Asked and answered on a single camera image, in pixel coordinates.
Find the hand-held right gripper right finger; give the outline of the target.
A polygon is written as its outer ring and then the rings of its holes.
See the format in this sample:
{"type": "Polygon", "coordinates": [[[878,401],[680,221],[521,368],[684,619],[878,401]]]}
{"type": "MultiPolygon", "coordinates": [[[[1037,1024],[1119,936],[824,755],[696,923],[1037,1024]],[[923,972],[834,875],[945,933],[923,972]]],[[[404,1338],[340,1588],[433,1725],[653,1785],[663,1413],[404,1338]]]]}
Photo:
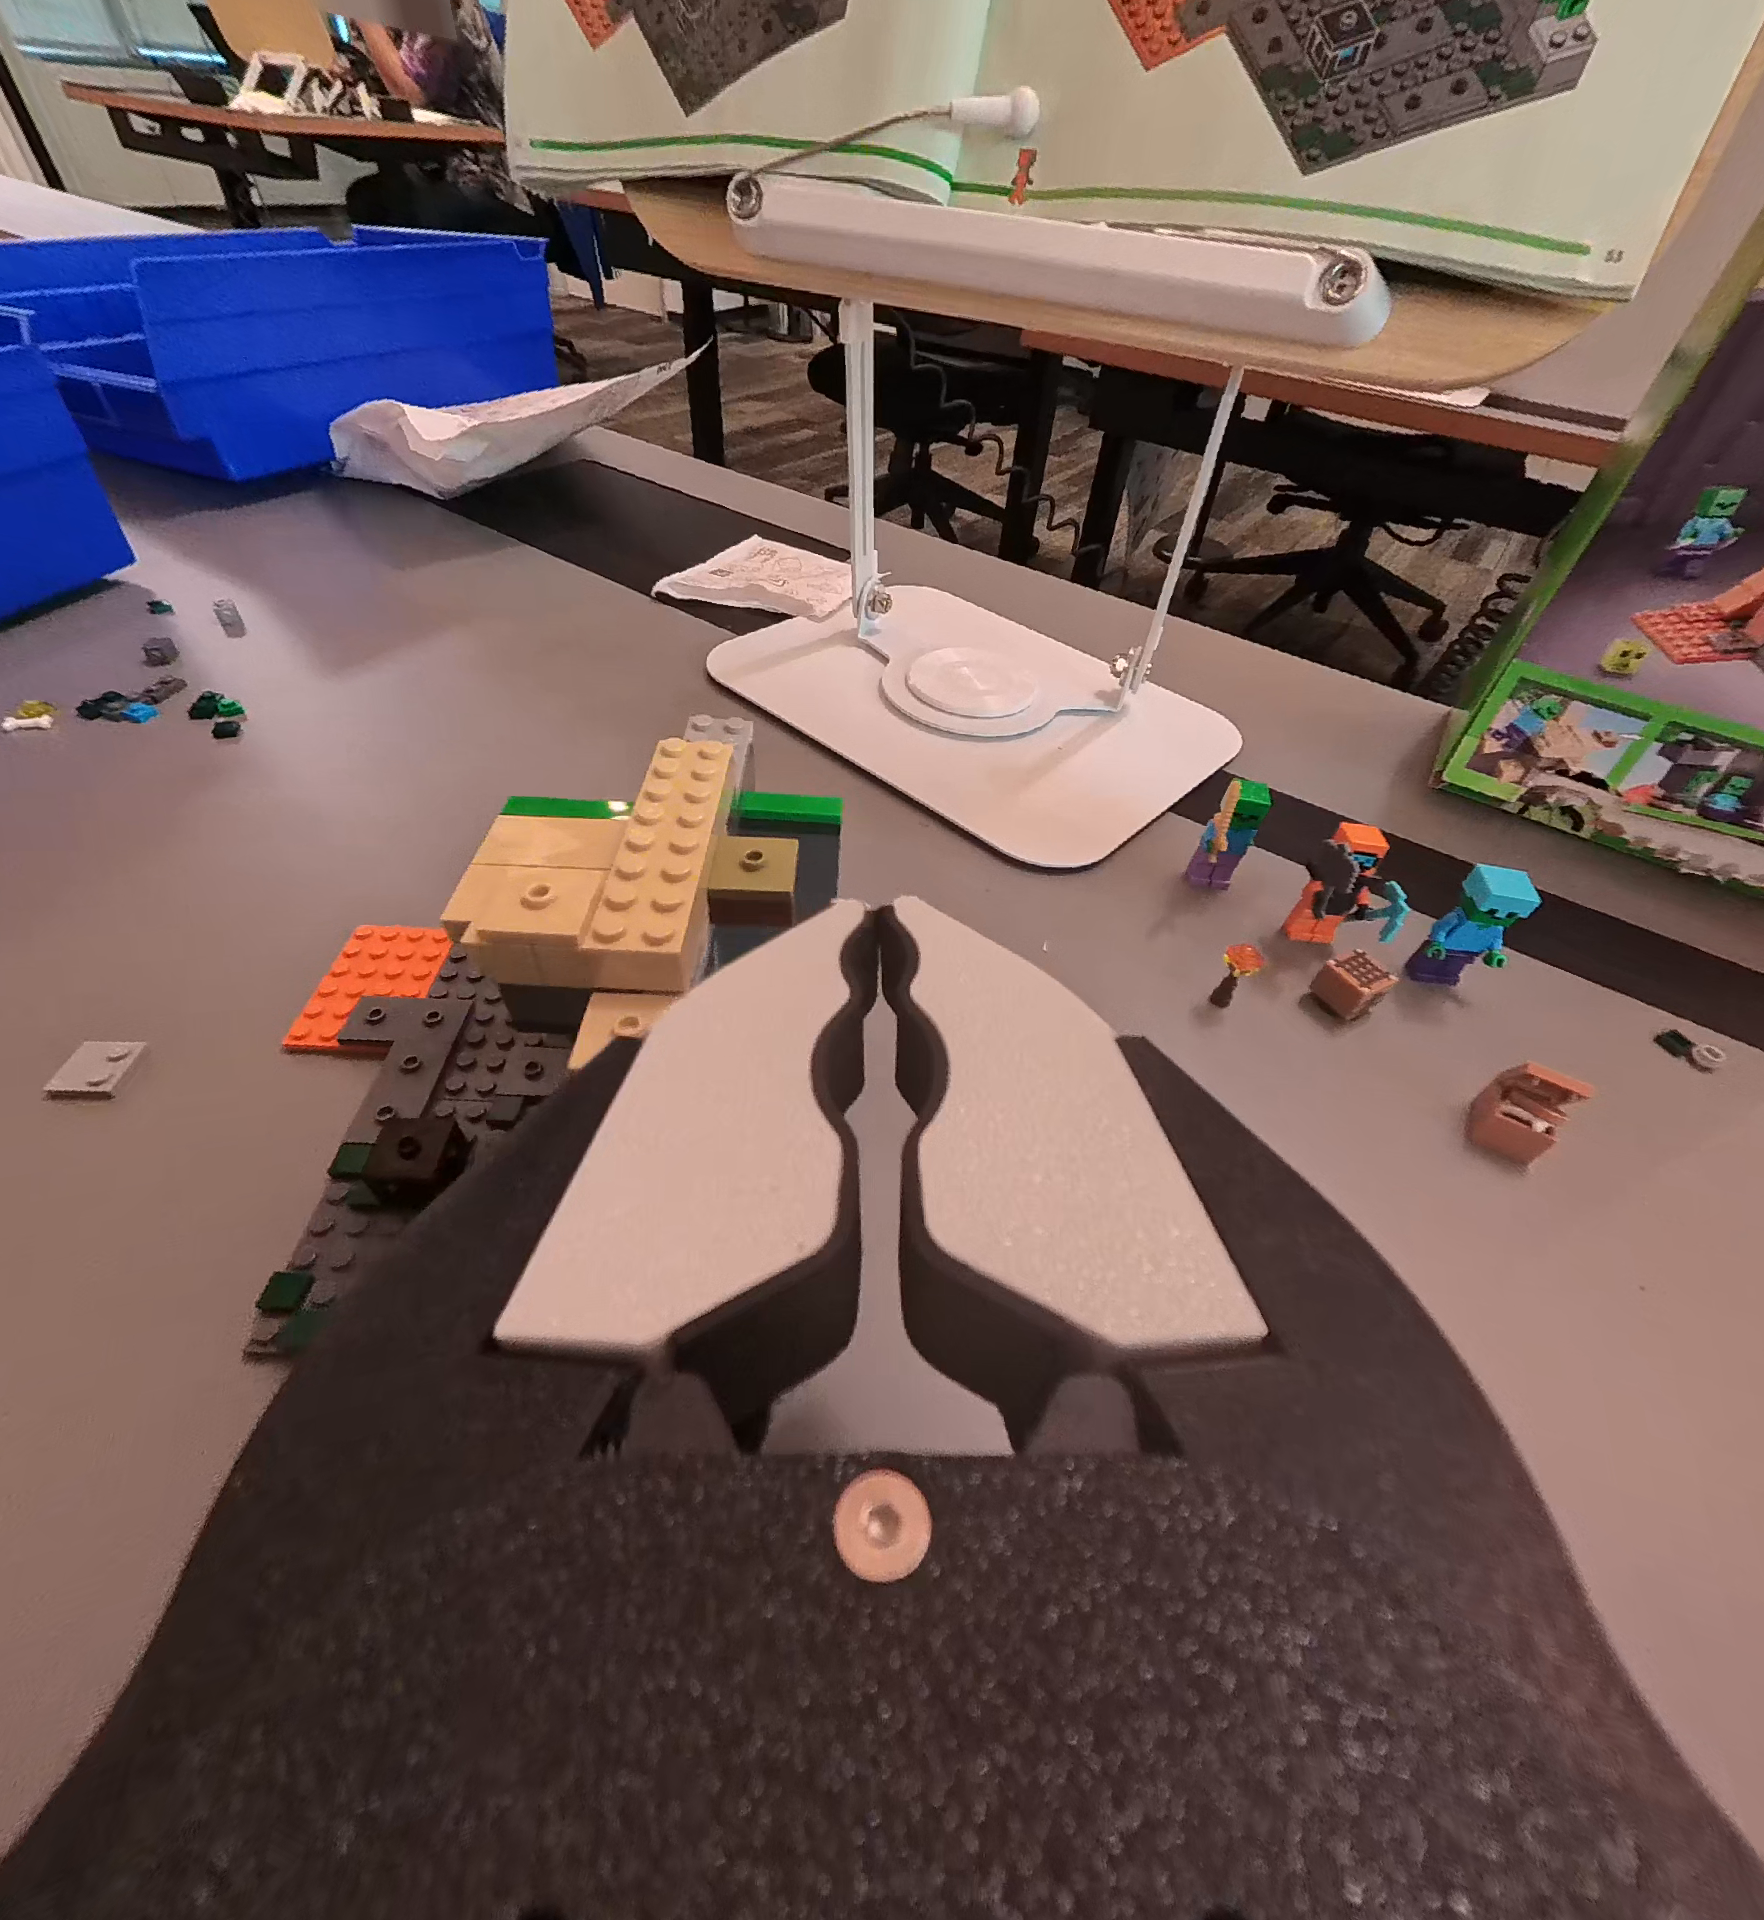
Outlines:
{"type": "Polygon", "coordinates": [[[1011,1448],[1064,1379],[1144,1410],[1167,1363],[1269,1329],[1109,1023],[923,900],[892,906],[900,1276],[917,1354],[990,1403],[1011,1448]]]}

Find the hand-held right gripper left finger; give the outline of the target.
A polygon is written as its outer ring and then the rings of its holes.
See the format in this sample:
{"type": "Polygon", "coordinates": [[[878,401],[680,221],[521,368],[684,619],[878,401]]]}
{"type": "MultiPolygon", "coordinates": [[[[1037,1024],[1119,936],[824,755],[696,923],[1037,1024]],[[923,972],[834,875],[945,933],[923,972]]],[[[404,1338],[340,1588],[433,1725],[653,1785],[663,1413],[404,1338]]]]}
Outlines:
{"type": "Polygon", "coordinates": [[[574,1074],[491,1196],[491,1345],[560,1454],[752,1453],[860,1299],[862,1027],[878,925],[839,900],[574,1074]]]}

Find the toy brick building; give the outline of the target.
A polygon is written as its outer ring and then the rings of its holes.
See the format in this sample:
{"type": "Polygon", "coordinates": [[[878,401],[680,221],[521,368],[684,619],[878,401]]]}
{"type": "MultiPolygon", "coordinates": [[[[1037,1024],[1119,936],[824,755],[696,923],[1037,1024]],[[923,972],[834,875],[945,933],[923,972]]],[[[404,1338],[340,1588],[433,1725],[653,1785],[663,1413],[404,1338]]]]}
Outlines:
{"type": "Polygon", "coordinates": [[[579,1069],[836,900],[842,802],[757,793],[749,770],[749,723],[696,714],[633,799],[501,803],[442,909],[437,983],[361,998],[330,1056],[374,1079],[254,1299],[247,1360],[302,1351],[416,1214],[579,1069]]]}

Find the orange brick plate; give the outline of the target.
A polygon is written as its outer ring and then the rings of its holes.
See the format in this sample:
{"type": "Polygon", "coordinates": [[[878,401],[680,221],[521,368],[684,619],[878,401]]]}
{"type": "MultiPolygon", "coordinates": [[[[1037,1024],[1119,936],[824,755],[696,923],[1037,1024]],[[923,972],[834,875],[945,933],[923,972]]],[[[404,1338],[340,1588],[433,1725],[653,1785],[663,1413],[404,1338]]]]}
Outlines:
{"type": "Polygon", "coordinates": [[[281,1049],[293,1056],[340,1053],[340,1034],[361,998],[426,998],[450,948],[440,927],[354,927],[287,1028],[281,1049]]]}

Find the grey desk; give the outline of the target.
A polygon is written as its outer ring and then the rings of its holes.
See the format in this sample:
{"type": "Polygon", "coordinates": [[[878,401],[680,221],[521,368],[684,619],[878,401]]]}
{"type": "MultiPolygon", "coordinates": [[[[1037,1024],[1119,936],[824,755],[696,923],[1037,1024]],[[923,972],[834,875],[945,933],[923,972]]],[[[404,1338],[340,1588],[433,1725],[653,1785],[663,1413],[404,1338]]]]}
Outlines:
{"type": "MultiPolygon", "coordinates": [[[[279,1383],[247,1306],[289,1254],[367,1064],[279,1040],[354,925],[437,918],[505,794],[626,799],[649,745],[730,703],[725,611],[649,597],[752,524],[839,551],[821,500],[609,430],[454,508],[318,479],[224,489],[106,463],[137,552],[78,600],[165,602],[238,740],[169,719],[0,735],[0,1851],[149,1639],[279,1383]],[[141,1041],[111,1100],[49,1100],[84,1041],[141,1041]]],[[[0,712],[32,668],[0,634],[0,712]]],[[[756,724],[780,791],[846,799],[842,884],[917,896],[1143,1033],[1323,1188],[1470,1363],[1609,1633],[1764,1855],[1764,906],[1427,789],[1425,704],[1178,623],[1163,685],[1244,732],[1279,796],[1402,858],[1526,870],[1631,935],[1741,970],[1659,1008],[1522,952],[1459,996],[1332,1027],[1291,948],[1205,1006],[1221,950],[1271,942],[1300,870],[1279,821],[1229,893],[1194,826],[1095,870],[1014,867],[756,724]],[[1654,1036],[1722,1047],[1704,1074],[1654,1036]],[[1472,1098],[1541,1064],[1592,1085],[1508,1165],[1472,1098]]]]}

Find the wooden office desk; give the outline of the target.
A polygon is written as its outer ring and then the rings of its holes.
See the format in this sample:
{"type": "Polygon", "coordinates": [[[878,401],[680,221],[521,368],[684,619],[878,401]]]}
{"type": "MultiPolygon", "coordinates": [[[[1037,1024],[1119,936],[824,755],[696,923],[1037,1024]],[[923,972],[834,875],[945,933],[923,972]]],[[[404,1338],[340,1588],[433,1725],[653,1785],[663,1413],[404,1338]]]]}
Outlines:
{"type": "Polygon", "coordinates": [[[371,164],[383,175],[454,151],[505,151],[504,132],[462,121],[269,115],[75,81],[60,89],[78,105],[104,109],[124,151],[212,172],[233,229],[263,225],[255,181],[315,181],[321,151],[371,164]]]}

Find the white book stand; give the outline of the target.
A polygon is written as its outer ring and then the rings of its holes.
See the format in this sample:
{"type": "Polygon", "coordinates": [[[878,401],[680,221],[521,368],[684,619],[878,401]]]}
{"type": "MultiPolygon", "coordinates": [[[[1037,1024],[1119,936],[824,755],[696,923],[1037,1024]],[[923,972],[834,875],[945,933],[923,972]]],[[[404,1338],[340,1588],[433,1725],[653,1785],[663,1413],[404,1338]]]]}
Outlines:
{"type": "MultiPolygon", "coordinates": [[[[1764,40],[1654,261],[1713,175],[1762,78],[1764,40]]],[[[1150,678],[1171,585],[1132,650],[1109,661],[1087,643],[1047,638],[952,594],[883,582],[869,457],[858,444],[871,422],[873,323],[883,305],[873,279],[949,297],[1061,301],[1314,349],[1377,341],[1404,285],[1573,301],[1591,312],[1573,340],[1615,302],[1472,281],[1317,239],[935,207],[805,178],[796,166],[798,155],[786,155],[722,178],[619,181],[649,235],[682,262],[845,306],[853,602],[724,643],[708,661],[709,675],[985,848],[1044,870],[1081,870],[1117,852],[1223,769],[1241,737],[1220,712],[1150,678]]],[[[1558,349],[1522,349],[1513,371],[1558,349]]]]}

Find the brown toy chest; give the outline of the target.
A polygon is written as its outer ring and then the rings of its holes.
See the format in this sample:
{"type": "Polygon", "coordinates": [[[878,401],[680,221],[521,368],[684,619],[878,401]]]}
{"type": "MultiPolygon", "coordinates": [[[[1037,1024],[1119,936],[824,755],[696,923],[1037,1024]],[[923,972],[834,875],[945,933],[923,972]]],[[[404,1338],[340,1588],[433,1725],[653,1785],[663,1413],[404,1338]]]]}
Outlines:
{"type": "Polygon", "coordinates": [[[1592,1085],[1520,1064],[1479,1089],[1465,1111],[1465,1139],[1520,1169],[1537,1165],[1561,1139],[1568,1113],[1595,1095],[1592,1085]]]}

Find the black office chair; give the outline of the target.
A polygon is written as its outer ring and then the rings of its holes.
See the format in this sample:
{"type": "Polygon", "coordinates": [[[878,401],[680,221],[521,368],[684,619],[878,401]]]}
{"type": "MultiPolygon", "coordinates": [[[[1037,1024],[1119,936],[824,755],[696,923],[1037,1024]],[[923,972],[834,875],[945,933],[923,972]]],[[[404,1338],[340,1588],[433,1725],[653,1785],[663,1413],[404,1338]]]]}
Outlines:
{"type": "Polygon", "coordinates": [[[1478,565],[1509,538],[1459,514],[1283,481],[1200,541],[1175,607],[1229,634],[1411,692],[1441,657],[1478,565]]]}
{"type": "Polygon", "coordinates": [[[888,438],[884,471],[871,490],[874,518],[907,508],[911,529],[931,526],[952,542],[960,541],[958,513],[1001,526],[1005,500],[937,471],[935,455],[949,448],[978,459],[995,450],[1001,460],[999,430],[1017,427],[1028,411],[1025,366],[974,349],[937,349],[901,323],[877,327],[871,374],[871,425],[888,438]]]}

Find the white paper bag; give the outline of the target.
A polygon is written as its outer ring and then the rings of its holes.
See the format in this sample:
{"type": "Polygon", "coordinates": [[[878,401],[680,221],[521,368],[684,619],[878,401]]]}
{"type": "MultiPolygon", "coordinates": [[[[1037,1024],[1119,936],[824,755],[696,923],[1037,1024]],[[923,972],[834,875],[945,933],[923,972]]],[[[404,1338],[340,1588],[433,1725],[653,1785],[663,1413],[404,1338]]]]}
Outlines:
{"type": "Polygon", "coordinates": [[[448,408],[367,401],[330,422],[328,471],[450,500],[550,457],[584,430],[615,419],[689,370],[709,370],[711,348],[574,385],[448,408]]]}

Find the wooden top office table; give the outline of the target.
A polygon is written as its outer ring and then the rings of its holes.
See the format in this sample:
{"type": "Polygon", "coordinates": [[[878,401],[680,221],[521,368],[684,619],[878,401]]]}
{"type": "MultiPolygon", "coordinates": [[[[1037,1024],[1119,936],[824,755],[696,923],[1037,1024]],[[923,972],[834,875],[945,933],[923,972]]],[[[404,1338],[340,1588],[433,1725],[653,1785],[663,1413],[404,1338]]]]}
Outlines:
{"type": "Polygon", "coordinates": [[[1516,370],[1522,349],[1556,349],[1573,340],[1591,321],[1591,312],[1573,301],[1404,285],[1395,289],[1395,312],[1377,341],[1360,349],[1314,349],[1189,323],[1127,319],[1061,301],[949,297],[900,279],[873,279],[871,293],[916,340],[933,336],[943,346],[994,349],[1015,363],[1011,459],[1032,489],[1041,485],[1069,359],[1181,387],[1220,387],[1232,366],[1241,366],[1246,393],[1582,468],[1595,468],[1615,442],[1609,427],[1534,419],[1503,401],[1470,405],[1459,399],[1473,387],[1494,393],[1516,370]]]}

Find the green toy box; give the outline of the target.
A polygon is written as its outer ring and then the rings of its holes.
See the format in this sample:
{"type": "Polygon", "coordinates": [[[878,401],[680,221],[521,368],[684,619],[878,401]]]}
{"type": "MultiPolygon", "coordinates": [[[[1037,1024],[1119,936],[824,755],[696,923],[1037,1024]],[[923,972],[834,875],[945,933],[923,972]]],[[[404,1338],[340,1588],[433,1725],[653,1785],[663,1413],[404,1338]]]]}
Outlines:
{"type": "Polygon", "coordinates": [[[1457,704],[1438,791],[1764,901],[1764,211],[1457,704]]]}

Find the building instruction booklet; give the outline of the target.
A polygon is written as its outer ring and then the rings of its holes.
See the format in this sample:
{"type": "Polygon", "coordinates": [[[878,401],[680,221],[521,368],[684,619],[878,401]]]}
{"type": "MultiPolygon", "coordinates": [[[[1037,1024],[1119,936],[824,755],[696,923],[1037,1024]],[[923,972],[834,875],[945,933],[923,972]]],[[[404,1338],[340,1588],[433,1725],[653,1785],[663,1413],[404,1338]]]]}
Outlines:
{"type": "Polygon", "coordinates": [[[796,172],[1622,301],[1764,3],[510,5],[518,181],[796,172]]]}

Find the white and black equipment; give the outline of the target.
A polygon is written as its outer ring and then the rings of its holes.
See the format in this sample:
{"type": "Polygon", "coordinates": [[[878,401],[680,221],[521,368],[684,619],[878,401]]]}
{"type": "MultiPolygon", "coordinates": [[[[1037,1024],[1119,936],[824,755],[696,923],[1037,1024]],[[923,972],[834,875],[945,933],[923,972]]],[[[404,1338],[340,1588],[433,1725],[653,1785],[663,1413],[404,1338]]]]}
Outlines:
{"type": "Polygon", "coordinates": [[[383,94],[380,78],[349,55],[321,67],[296,57],[254,55],[227,108],[258,118],[321,118],[351,124],[409,124],[426,109],[383,94]]]}

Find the tan chair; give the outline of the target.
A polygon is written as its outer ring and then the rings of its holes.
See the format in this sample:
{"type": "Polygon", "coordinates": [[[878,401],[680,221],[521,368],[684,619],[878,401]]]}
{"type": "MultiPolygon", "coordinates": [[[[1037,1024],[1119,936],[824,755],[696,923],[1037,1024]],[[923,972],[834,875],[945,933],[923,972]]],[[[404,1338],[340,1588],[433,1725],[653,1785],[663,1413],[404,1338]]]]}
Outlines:
{"type": "Polygon", "coordinates": [[[202,3],[220,42],[241,62],[255,55],[293,57],[310,67],[339,58],[328,3],[202,3]]]}

